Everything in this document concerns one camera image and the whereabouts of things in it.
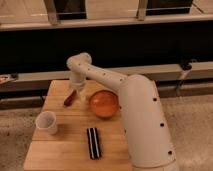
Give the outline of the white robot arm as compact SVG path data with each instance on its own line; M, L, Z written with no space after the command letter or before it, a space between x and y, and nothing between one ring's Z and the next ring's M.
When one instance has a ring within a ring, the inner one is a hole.
M160 97L144 75L126 75L92 65L88 53L67 60L73 88L82 90L87 78L118 95L133 171L180 171Z

